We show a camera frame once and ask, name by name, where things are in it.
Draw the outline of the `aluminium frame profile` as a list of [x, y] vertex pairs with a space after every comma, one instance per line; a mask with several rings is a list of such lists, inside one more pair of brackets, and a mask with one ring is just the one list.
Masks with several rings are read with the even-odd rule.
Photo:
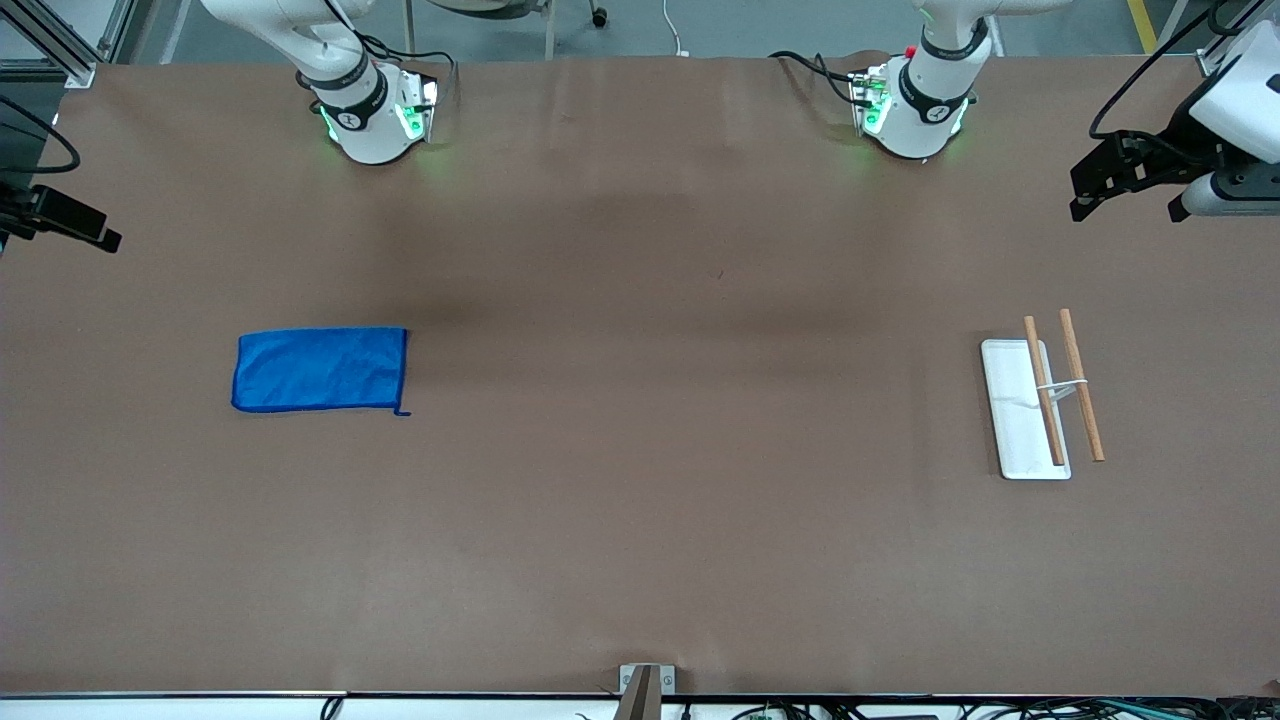
[[88, 88], [119, 61], [138, 0], [0, 0], [0, 79]]
[[1280, 0], [1240, 0], [1240, 10], [1224, 10], [1235, 0], [1212, 0], [1212, 12], [1204, 19], [1211, 40], [1196, 51], [1203, 77], [1219, 69], [1231, 53], [1233, 44], [1261, 20], [1271, 20], [1280, 29]]

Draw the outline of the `blue microfibre towel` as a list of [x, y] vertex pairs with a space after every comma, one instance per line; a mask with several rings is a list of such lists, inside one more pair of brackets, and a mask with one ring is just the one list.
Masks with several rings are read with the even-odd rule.
[[238, 340], [230, 405], [250, 414], [387, 410], [402, 398], [410, 332], [403, 327], [260, 331]]

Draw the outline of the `white towel rack base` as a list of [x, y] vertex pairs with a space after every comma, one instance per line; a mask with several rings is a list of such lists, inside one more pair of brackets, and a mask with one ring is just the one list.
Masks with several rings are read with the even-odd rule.
[[980, 342], [1000, 474], [1006, 480], [1069, 480], [1069, 461], [1053, 464], [1029, 345], [1024, 338]]

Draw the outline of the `office chair base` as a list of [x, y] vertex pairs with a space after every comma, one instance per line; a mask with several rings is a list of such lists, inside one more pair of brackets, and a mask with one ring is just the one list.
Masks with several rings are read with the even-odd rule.
[[403, 20], [403, 35], [408, 55], [416, 54], [415, 3], [426, 3], [457, 15], [484, 20], [516, 20], [526, 15], [539, 15], [545, 24], [544, 58], [552, 60], [557, 46], [557, 17], [559, 0], [398, 0]]

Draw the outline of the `wooden rack rod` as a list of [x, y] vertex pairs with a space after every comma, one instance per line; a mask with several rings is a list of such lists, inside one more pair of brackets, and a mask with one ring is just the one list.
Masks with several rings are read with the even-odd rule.
[[1094, 405], [1091, 397], [1091, 386], [1085, 378], [1082, 352], [1079, 348], [1073, 315], [1069, 307], [1059, 311], [1059, 320], [1062, 329], [1064, 347], [1068, 355], [1068, 370], [1071, 373], [1071, 384], [1075, 388], [1082, 421], [1085, 432], [1091, 459], [1093, 462], [1106, 460], [1105, 447], [1100, 436], [1100, 427], [1094, 414]]
[[1041, 419], [1044, 424], [1044, 433], [1050, 447], [1050, 459], [1056, 468], [1062, 468], [1066, 464], [1066, 456], [1062, 450], [1062, 438], [1060, 437], [1059, 418], [1056, 415], [1053, 400], [1050, 393], [1050, 374], [1047, 373], [1047, 366], [1041, 347], [1041, 338], [1039, 338], [1039, 332], [1037, 329], [1036, 319], [1032, 315], [1024, 316], [1023, 327], [1027, 337], [1028, 352], [1030, 356], [1030, 365], [1032, 365], [1033, 379], [1036, 383], [1036, 396], [1039, 405]]

